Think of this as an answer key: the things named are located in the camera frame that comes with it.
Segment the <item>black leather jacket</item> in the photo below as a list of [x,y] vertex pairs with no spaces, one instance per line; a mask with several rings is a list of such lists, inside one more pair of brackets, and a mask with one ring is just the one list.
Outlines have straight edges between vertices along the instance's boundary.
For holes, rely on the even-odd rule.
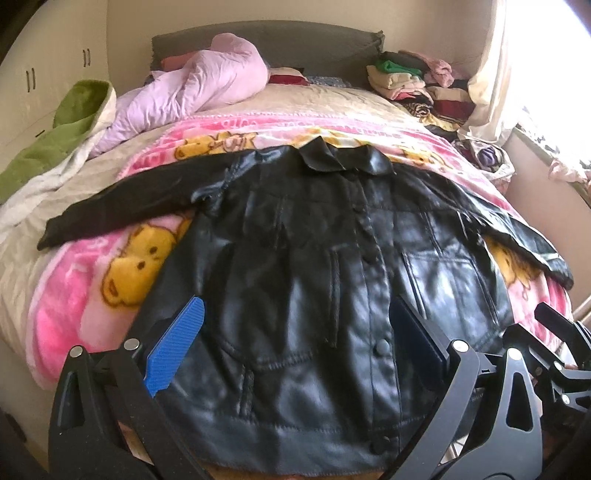
[[517,216],[372,146],[322,139],[129,176],[51,219],[39,247],[185,209],[193,219],[130,332],[204,300],[204,327],[157,402],[198,460],[232,469],[386,469],[432,405],[391,305],[403,298],[448,336],[500,351],[514,315],[488,239],[574,283]]

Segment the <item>pile of folded clothes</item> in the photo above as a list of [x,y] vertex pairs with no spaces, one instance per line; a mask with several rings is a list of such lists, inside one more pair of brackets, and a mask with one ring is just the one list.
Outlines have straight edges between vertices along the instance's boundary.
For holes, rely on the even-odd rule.
[[450,142],[475,109],[469,80],[448,62],[406,50],[384,51],[366,67],[370,87]]

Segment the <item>pink cartoon fleece blanket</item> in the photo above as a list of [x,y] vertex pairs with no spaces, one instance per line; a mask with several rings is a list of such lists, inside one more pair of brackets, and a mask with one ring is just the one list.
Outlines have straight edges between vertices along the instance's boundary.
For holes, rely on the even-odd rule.
[[[363,125],[359,120],[348,124],[342,119],[311,115],[300,120],[284,114],[269,120],[262,116],[256,119],[256,128],[216,134],[205,130],[204,122],[196,117],[176,122],[156,145],[128,161],[116,183],[198,156],[280,146],[298,148],[322,139],[337,148],[369,145],[394,163],[439,173],[530,226],[482,173],[444,140],[422,127],[394,132]],[[48,248],[54,256],[41,275],[29,310],[28,357],[39,379],[54,383],[68,350],[75,345],[93,352],[111,350],[132,335],[132,324],[165,258],[180,241],[193,216],[192,209],[179,210]],[[562,287],[494,239],[488,239],[486,244],[508,289],[512,324],[522,325],[546,346],[557,347],[558,338],[535,320],[534,310],[545,302],[570,315],[569,294],[573,286]]]

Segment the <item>beige quilted bed cover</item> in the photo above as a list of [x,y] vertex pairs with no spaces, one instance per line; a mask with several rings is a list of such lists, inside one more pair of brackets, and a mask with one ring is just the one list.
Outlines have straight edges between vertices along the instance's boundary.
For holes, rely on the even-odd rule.
[[[417,129],[419,121],[375,93],[361,89],[321,85],[270,85],[256,96],[235,105],[197,113],[197,120],[212,134],[256,128],[259,121],[284,114],[300,120],[304,116],[328,117],[351,124],[384,127],[388,131]],[[173,126],[142,133],[114,149],[87,161],[70,180],[48,194],[18,225],[1,238],[1,342],[16,356],[26,356],[30,329],[28,312],[35,287],[53,252],[36,249],[45,223],[69,205],[83,200],[115,181],[129,160],[156,145]]]

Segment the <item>floral cloth bundle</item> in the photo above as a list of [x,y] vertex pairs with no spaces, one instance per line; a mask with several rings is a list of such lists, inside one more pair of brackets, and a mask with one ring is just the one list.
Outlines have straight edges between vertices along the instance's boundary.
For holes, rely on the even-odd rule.
[[494,144],[473,139],[458,139],[452,145],[491,183],[510,182],[515,174],[509,155]]

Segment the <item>green and white blanket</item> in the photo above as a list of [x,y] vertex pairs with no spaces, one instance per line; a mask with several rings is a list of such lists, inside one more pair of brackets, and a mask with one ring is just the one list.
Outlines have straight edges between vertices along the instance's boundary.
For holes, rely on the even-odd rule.
[[1,237],[77,174],[115,115],[116,93],[106,80],[81,80],[62,99],[52,127],[1,171]]

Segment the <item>cream window curtain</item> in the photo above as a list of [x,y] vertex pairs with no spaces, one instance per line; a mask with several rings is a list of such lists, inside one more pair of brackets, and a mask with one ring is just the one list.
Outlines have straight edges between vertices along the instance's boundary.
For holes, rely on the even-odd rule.
[[518,90],[523,60],[522,20],[527,1],[494,1],[483,55],[470,79],[475,108],[459,131],[462,139],[504,145],[517,124]]

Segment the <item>lilac puffy quilt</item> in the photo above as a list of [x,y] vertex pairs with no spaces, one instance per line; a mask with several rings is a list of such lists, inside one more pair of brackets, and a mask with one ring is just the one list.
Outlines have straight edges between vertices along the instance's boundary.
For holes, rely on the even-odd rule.
[[256,46],[232,33],[218,34],[181,68],[158,72],[151,83],[119,96],[114,120],[89,156],[197,112],[245,101],[267,82],[269,68]]

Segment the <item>red and white pillow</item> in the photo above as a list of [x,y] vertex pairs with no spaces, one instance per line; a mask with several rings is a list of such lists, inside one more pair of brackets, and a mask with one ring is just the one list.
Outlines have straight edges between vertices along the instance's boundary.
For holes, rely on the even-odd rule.
[[300,70],[290,67],[270,68],[270,84],[308,86],[310,82]]

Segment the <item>dark grey bed headboard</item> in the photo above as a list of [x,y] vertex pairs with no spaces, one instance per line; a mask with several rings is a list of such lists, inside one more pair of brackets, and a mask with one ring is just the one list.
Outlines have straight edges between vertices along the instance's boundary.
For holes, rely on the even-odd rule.
[[252,43],[273,68],[295,68],[307,77],[339,77],[358,88],[368,86],[367,66],[376,62],[385,41],[381,31],[367,32],[315,22],[219,23],[154,36],[150,68],[160,68],[168,57],[204,49],[221,33],[232,33]]

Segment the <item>cream built-in wardrobe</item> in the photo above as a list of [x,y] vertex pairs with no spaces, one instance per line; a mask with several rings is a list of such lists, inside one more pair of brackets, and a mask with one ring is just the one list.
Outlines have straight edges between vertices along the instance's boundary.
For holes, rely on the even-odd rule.
[[1,167],[51,128],[77,81],[108,78],[107,3],[45,2],[1,63]]

